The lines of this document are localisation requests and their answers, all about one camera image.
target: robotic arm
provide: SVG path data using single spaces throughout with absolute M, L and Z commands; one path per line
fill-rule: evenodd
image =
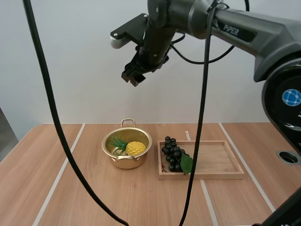
M 136 54 L 122 78 L 137 86 L 148 72 L 168 61 L 177 31 L 205 39 L 213 0 L 148 0 L 149 16 L 141 14 L 111 33 L 120 48 L 130 40 Z M 212 35 L 255 56 L 254 81 L 266 81 L 262 104 L 266 115 L 301 154 L 301 22 L 216 5 Z M 301 225 L 301 188 L 262 226 Z

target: white wall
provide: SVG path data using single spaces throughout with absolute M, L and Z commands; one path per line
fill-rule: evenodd
M 244 9 L 243 0 L 226 2 Z M 301 20 L 298 0 L 250 4 L 253 12 Z M 61 122 L 118 123 L 125 117 L 145 123 L 197 122 L 202 66 L 171 51 L 168 64 L 138 87 L 120 77 L 135 45 L 112 49 L 109 34 L 146 13 L 147 0 L 32 0 L 32 6 Z M 20 139 L 32 127 L 52 122 L 21 0 L 0 1 L 0 29 L 0 106 Z M 202 60 L 204 43 L 187 37 L 177 47 L 190 59 Z M 228 47 L 213 38 L 211 58 Z M 239 49 L 210 65 L 205 122 L 267 121 L 263 83 L 253 82 L 253 65 L 253 56 Z

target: wooden table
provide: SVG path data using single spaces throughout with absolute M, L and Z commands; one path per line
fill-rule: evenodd
M 118 124 L 65 124 L 73 156 L 100 199 L 130 226 L 179 225 L 187 181 L 159 181 L 156 143 L 196 136 L 196 124 L 138 124 L 153 139 L 146 162 L 130 170 L 111 165 L 101 148 Z M 301 186 L 301 166 L 281 162 L 293 150 L 270 123 L 204 124 L 202 140 L 227 140 L 244 180 L 194 181 L 185 226 L 262 222 Z M 53 125 L 33 128 L 0 163 L 0 225 L 117 226 L 87 194 Z

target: toy pineapple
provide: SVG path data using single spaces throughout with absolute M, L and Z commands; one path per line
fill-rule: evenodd
M 117 150 L 120 150 L 120 154 L 122 155 L 124 152 L 127 153 L 127 155 L 138 155 L 146 149 L 145 145 L 141 142 L 133 141 L 133 142 L 127 142 L 123 141 L 119 137 L 112 137 L 113 142 L 110 143 L 110 145 L 113 145 L 114 147 L 117 147 L 117 149 L 113 152 L 115 153 Z

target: pot handle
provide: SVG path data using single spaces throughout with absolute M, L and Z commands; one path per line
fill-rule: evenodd
M 126 155 L 126 156 L 120 155 L 120 156 L 117 156 L 116 159 L 114 159 L 114 158 L 112 158 L 112 159 L 113 159 L 113 161 L 118 162 L 119 160 L 122 160 L 122 159 L 133 159 L 134 160 L 135 157 L 132 155 Z
M 134 127 L 136 127 L 136 123 L 135 123 L 134 119 L 130 119 L 130 118 L 123 119 L 123 120 L 121 121 L 121 127 L 123 127 L 123 123 L 124 123 L 124 121 L 132 121 L 132 122 L 133 122 L 133 125 L 134 125 Z

